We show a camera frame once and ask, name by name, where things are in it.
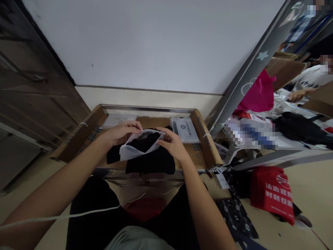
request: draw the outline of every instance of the black pants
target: black pants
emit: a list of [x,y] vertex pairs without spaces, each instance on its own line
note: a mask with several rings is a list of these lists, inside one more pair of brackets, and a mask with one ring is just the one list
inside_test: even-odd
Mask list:
[[[70,213],[78,214],[118,205],[118,198],[108,183],[92,176],[73,200]],[[145,223],[136,220],[122,207],[70,218],[66,249],[104,249],[121,229],[129,225],[150,230],[176,250],[200,249],[185,185],[160,215]]]

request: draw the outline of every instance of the person's right hand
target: person's right hand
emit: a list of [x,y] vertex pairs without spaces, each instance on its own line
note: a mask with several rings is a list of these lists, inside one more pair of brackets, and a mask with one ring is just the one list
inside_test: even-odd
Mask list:
[[314,92],[316,89],[303,89],[289,94],[289,102],[299,102],[304,96]]
[[166,133],[163,140],[159,140],[158,144],[166,148],[169,153],[180,162],[191,160],[179,136],[167,128],[157,127],[159,131]]

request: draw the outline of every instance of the floor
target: floor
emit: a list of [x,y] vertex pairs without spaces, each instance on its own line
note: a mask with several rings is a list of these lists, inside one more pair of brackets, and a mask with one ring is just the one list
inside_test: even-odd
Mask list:
[[[332,165],[333,160],[329,160],[285,169],[290,180],[294,202],[303,211],[303,215],[310,219],[313,231],[329,249],[333,249],[333,238],[330,237],[333,232]],[[9,194],[0,198],[0,222],[34,189],[63,166],[64,163],[50,160],[48,155],[40,157],[10,187]],[[205,182],[211,182],[205,176],[202,178]],[[117,194],[121,204],[139,197],[144,192],[146,195],[155,196],[170,190],[167,187],[155,190],[147,187],[120,188],[113,184],[110,184],[110,187]],[[214,198],[226,195],[222,190],[220,192],[212,190],[211,192]],[[177,189],[163,197],[170,201],[176,193]],[[269,250],[326,249],[311,229],[301,229],[279,222],[270,213],[251,207],[247,199],[242,200],[242,203],[260,236],[260,239],[256,241],[265,248]],[[69,207],[64,211],[64,214],[68,213]],[[36,249],[65,249],[67,224],[67,219],[56,221]]]

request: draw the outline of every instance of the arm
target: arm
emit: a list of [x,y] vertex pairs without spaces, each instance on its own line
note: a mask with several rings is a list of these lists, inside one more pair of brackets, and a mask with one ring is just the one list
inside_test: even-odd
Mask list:
[[303,90],[298,90],[295,92],[291,92],[289,94],[289,101],[290,102],[299,102],[304,96],[307,96],[314,92],[316,89],[303,89]]
[[[140,133],[141,124],[127,121],[108,130],[74,160],[52,175],[29,195],[2,225],[30,218],[60,215],[79,193],[104,155],[130,133]],[[32,222],[0,231],[0,245],[15,250],[34,249],[54,221]]]
[[231,233],[178,135],[167,128],[157,128],[167,134],[159,141],[177,158],[183,168],[188,202],[201,249],[236,249]]

